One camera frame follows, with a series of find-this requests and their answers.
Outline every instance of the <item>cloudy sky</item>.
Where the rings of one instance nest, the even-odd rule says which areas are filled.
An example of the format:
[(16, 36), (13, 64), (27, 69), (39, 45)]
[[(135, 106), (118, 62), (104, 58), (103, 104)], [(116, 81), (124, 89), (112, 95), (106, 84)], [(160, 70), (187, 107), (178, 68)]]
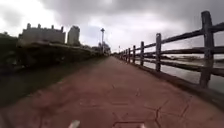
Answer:
[[(204, 10), (211, 12), (214, 24), (224, 21), (224, 0), (0, 0), (0, 32), (17, 36), (27, 23), (65, 26), (66, 31), (78, 25), (81, 42), (93, 46), (103, 27), (106, 42), (118, 51), (119, 45), (124, 49), (139, 46), (140, 41), (154, 43), (158, 32), (166, 38), (199, 29)], [(166, 47), (199, 46), (199, 42), (198, 38)]]

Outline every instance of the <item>wooden railing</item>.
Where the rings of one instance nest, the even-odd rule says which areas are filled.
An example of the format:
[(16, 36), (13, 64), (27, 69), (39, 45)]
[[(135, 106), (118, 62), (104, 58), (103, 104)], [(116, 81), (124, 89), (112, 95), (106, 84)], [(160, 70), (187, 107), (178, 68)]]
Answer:
[[(184, 34), (170, 37), (167, 39), (162, 39), (162, 35), (158, 33), (156, 34), (156, 43), (144, 45), (144, 42), (141, 42), (141, 47), (139, 48), (136, 48), (136, 46), (133, 46), (132, 50), (129, 48), (120, 52), (119, 53), (120, 59), (125, 60), (127, 62), (131, 62), (132, 60), (133, 64), (135, 64), (136, 61), (140, 61), (140, 65), (137, 65), (137, 64), (135, 65), (160, 75), (166, 74), (164, 72), (161, 72), (161, 65), (200, 72), (201, 73), (200, 80), (199, 80), (199, 83), (197, 84), (191, 83), (189, 81), (185, 81), (177, 77), (175, 77), (175, 79), (172, 79), (172, 82), (173, 80), (179, 81), (179, 83), (182, 83), (182, 84), (184, 83), (185, 85), (187, 85), (187, 87), (191, 85), (196, 85), (191, 87), (194, 90), (200, 90), (200, 91), (210, 90), (207, 88), (208, 88), (209, 81), (211, 79), (211, 75), (224, 77), (224, 69), (213, 68), (214, 54), (224, 54), (224, 46), (215, 47), (215, 44), (214, 44), (214, 33), (224, 31), (224, 23), (213, 25), (210, 12), (208, 11), (202, 12), (201, 16), (202, 16), (202, 29), (196, 30), (193, 32), (184, 33)], [(193, 38), (197, 36), (204, 36), (204, 47), (161, 51), (161, 47), (163, 44), (167, 44), (167, 43), (171, 43), (171, 42), (179, 41), (179, 40), (184, 40), (184, 39), (189, 39), (189, 38)], [(144, 52), (145, 49), (152, 48), (152, 47), (156, 47), (156, 51)], [(175, 63), (175, 62), (162, 61), (163, 60), (161, 59), (162, 55), (166, 55), (166, 54), (204, 54), (204, 60), (203, 60), (204, 66), (187, 65), (187, 64), (181, 64), (181, 63)], [(154, 60), (146, 59), (147, 56), (154, 56), (155, 59)], [(154, 63), (155, 70), (145, 67), (144, 62)], [(170, 78), (171, 77), (168, 74), (165, 75), (165, 79), (170, 80)]]

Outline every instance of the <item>fence post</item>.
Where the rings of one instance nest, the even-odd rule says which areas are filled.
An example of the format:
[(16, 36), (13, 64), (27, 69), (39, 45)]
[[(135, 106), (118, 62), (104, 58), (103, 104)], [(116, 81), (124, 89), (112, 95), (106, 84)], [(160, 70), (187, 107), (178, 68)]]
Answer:
[(122, 60), (122, 57), (123, 57), (123, 51), (120, 52), (120, 59)]
[(123, 51), (123, 60), (125, 61), (125, 50)]
[(128, 50), (127, 49), (125, 50), (125, 55), (126, 55), (125, 56), (125, 61), (127, 62), (128, 61)]
[(144, 65), (144, 42), (141, 42), (140, 65)]
[(126, 61), (126, 50), (124, 50), (124, 61)]
[(128, 63), (131, 62), (131, 49), (128, 48)]
[(156, 34), (156, 71), (161, 71), (161, 42), (162, 42), (162, 36), (160, 33)]
[(122, 51), (121, 59), (124, 60), (124, 51)]
[(205, 60), (205, 68), (201, 71), (200, 77), (200, 86), (202, 88), (207, 88), (209, 81), (211, 79), (211, 68), (213, 67), (214, 55), (214, 34), (210, 31), (212, 25), (212, 18), (209, 11), (204, 11), (201, 14), (202, 16), (202, 30), (204, 33), (204, 60)]
[(133, 63), (135, 64), (135, 45), (133, 46)]

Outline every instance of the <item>river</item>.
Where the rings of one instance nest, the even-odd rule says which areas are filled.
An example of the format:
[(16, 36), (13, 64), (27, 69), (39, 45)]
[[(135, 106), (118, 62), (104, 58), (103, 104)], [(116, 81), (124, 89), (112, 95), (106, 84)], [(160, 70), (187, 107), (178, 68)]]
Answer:
[[(185, 62), (185, 61), (172, 61), (172, 60), (166, 60), (166, 61), (178, 62), (178, 63), (190, 64), (190, 65), (203, 65), (202, 63), (199, 63), (199, 62)], [(144, 66), (155, 69), (155, 64), (152, 64), (152, 63), (144, 62)], [(214, 67), (224, 68), (224, 64), (214, 63)], [(161, 66), (161, 71), (173, 76), (177, 76), (184, 80), (190, 81), (192, 83), (199, 83), (200, 72), (194, 72), (194, 71), (174, 68), (170, 66), (163, 66), (163, 65)], [(224, 93), (224, 77), (212, 75), (211, 80), (209, 82), (209, 88), (212, 90)]]

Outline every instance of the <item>walkway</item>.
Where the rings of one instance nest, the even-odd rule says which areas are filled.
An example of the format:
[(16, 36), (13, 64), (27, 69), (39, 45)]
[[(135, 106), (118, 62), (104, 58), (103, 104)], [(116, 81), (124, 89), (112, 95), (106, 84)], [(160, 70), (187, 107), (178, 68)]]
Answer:
[(80, 128), (224, 126), (213, 105), (113, 57), (1, 111), (12, 128), (67, 128), (73, 120)]

